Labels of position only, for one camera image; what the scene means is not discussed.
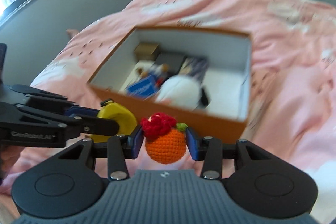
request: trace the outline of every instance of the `knitted orange toy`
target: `knitted orange toy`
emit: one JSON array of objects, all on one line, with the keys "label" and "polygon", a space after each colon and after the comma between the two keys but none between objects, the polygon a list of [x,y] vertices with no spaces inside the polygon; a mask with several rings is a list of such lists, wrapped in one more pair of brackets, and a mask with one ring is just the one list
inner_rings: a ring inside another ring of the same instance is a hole
[{"label": "knitted orange toy", "polygon": [[149,119],[142,119],[145,147],[151,159],[162,164],[171,164],[184,156],[185,136],[175,128],[176,125],[176,120],[164,113],[155,113]]}]

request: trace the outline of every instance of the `cardboard box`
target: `cardboard box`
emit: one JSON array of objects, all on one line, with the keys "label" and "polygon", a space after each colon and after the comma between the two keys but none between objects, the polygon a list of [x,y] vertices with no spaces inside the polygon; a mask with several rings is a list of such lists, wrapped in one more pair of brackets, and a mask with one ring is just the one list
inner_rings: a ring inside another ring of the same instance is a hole
[{"label": "cardboard box", "polygon": [[[154,41],[163,51],[206,57],[209,68],[203,85],[210,96],[205,110],[189,111],[127,96],[122,88],[135,70],[134,49]],[[138,121],[155,112],[174,116],[201,136],[234,143],[246,128],[250,96],[251,40],[249,34],[198,27],[136,27],[107,56],[89,80],[103,101],[112,98],[134,113]]]},{"label": "cardboard box", "polygon": [[137,60],[152,60],[154,61],[160,54],[160,46],[158,43],[141,42],[135,48],[134,54]]}]

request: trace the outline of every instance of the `pink blanket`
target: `pink blanket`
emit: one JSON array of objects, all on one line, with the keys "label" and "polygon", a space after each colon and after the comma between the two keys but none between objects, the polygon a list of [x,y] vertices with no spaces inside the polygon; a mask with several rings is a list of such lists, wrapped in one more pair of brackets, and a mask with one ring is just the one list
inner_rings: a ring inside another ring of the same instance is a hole
[{"label": "pink blanket", "polygon": [[[319,197],[312,215],[329,223],[336,217],[336,9],[331,5],[313,0],[134,0],[76,35],[31,85],[99,108],[86,82],[116,44],[137,25],[177,24],[252,34],[252,105],[267,109],[249,138],[315,179]],[[21,172],[58,151],[25,149],[0,190],[10,194]],[[144,149],[127,164],[131,174],[136,169],[199,172],[202,166],[189,154],[161,165]],[[233,172],[231,162],[223,165],[224,176]],[[104,176],[106,162],[100,160],[96,170]]]}]

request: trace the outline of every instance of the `yellow toy banana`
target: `yellow toy banana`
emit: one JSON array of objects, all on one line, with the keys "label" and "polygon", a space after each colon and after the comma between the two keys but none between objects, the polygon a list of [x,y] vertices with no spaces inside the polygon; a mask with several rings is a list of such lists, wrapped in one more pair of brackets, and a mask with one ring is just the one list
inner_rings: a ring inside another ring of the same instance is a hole
[{"label": "yellow toy banana", "polygon": [[[130,135],[137,127],[137,119],[126,107],[115,103],[114,101],[108,101],[104,107],[100,109],[97,115],[98,118],[105,118],[115,120],[119,125],[118,135]],[[91,139],[95,143],[106,142],[109,136],[92,135]]]}]

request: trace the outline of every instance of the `white plush toy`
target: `white plush toy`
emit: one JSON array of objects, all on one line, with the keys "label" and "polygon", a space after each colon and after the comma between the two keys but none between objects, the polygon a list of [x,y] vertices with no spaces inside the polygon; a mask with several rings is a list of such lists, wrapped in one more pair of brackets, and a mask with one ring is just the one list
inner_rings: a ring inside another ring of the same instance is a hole
[{"label": "white plush toy", "polygon": [[200,83],[187,75],[175,75],[163,83],[155,102],[194,110],[202,96]]}]

